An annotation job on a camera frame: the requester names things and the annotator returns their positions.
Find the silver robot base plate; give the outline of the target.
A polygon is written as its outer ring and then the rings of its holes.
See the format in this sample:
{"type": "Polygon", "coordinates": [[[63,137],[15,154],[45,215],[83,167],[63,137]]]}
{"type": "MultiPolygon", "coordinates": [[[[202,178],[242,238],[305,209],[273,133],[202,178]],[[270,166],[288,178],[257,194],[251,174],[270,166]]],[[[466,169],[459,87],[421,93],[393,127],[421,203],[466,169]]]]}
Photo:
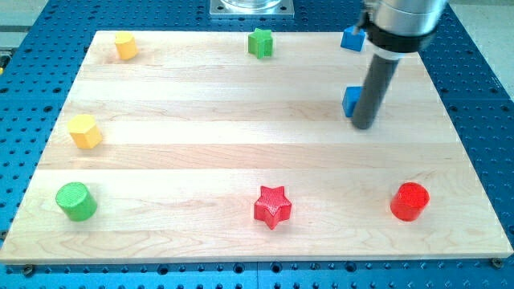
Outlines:
{"type": "Polygon", "coordinates": [[[209,0],[212,18],[293,17],[292,0],[209,0]]]}

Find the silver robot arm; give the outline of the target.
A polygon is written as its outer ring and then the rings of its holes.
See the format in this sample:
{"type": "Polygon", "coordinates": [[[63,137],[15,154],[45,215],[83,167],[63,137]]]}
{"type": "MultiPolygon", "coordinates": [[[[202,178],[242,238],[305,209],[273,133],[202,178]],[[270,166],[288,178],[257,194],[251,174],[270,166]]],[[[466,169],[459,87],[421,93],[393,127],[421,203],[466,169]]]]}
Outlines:
{"type": "Polygon", "coordinates": [[[353,33],[364,30],[383,59],[426,48],[435,37],[446,0],[364,0],[353,33]]]}

